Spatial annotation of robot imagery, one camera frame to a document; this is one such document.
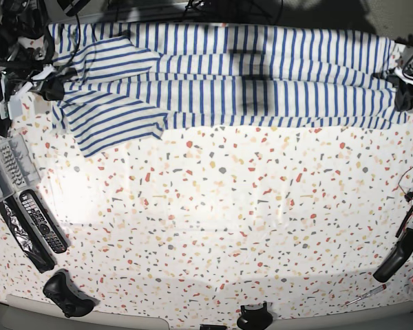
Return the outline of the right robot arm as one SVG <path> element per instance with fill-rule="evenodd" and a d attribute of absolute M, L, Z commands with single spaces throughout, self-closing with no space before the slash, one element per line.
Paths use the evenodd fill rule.
<path fill-rule="evenodd" d="M 44 1 L 0 1 L 1 120 L 22 114 L 21 99 L 29 91 L 47 101 L 63 99 L 49 22 Z"/>

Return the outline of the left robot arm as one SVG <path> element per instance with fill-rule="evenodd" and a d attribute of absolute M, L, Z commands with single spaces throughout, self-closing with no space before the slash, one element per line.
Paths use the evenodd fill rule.
<path fill-rule="evenodd" d="M 393 74 L 397 77 L 395 109 L 400 112 L 413 110 L 413 47 L 405 48 Z"/>

